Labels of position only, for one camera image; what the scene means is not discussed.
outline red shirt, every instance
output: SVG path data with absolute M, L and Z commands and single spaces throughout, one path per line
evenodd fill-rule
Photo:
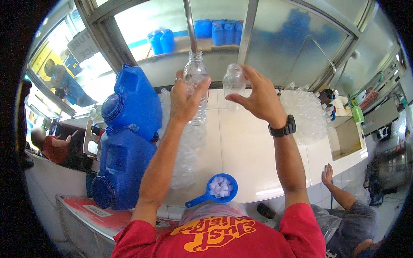
M 64 165 L 67 157 L 67 146 L 63 147 L 54 147 L 52 145 L 52 139 L 56 139 L 56 136 L 48 135 L 46 136 L 45 141 L 43 142 L 43 150 L 42 152 L 46 155 L 46 157 L 60 165 Z
M 285 211 L 280 231 L 249 217 L 211 217 L 155 238 L 148 222 L 131 221 L 114 236 L 111 257 L 325 257 L 324 236 L 303 203 Z

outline clear plastic bottle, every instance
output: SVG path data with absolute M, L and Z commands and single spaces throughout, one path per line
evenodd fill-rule
M 245 79 L 242 75 L 242 69 L 238 64 L 229 64 L 227 67 L 227 73 L 222 80 L 222 87 L 224 89 L 224 96 L 237 93 L 244 95 L 245 92 Z M 231 110 L 236 110 L 239 105 L 228 101 L 227 108 Z
M 208 76 L 207 69 L 202 62 L 202 51 L 196 53 L 189 52 L 189 62 L 186 64 L 183 70 L 183 77 L 185 80 L 186 93 L 192 95 L 194 90 L 198 87 L 198 84 Z M 194 118 L 189 121 L 191 125 L 201 125 L 207 119 L 207 98 L 208 95 L 202 96 L 201 102 L 199 103 L 198 112 L 195 114 Z

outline white label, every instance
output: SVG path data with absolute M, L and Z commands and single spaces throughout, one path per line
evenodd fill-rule
M 106 212 L 106 211 L 96 207 L 95 205 L 83 205 L 83 207 L 90 210 L 91 212 L 93 212 L 94 214 L 98 215 L 101 218 L 104 218 L 104 217 L 107 217 L 107 216 L 112 216 L 112 214 L 110 214 L 109 212 Z
M 67 44 L 72 55 L 81 63 L 99 52 L 89 32 L 84 29 Z

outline person in gray shirt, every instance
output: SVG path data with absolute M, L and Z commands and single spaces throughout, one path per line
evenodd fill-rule
M 378 228 L 378 213 L 369 205 L 360 203 L 350 193 L 331 183 L 333 169 L 330 164 L 323 171 L 323 183 L 344 210 L 323 209 L 311 204 L 316 221 L 326 243 L 326 258 L 369 257 L 379 243 L 373 239 Z M 282 215 L 276 216 L 275 229 L 279 227 Z

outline blue stripe on wall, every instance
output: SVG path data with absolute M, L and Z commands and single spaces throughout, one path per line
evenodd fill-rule
M 173 33 L 174 37 L 184 37 L 184 36 L 188 36 L 188 31 L 177 31 Z M 138 40 L 135 42 L 132 42 L 131 44 L 128 44 L 129 49 L 135 48 L 135 47 L 139 47 L 142 46 L 144 44 L 148 43 L 148 41 L 146 39 L 142 39 L 142 40 Z

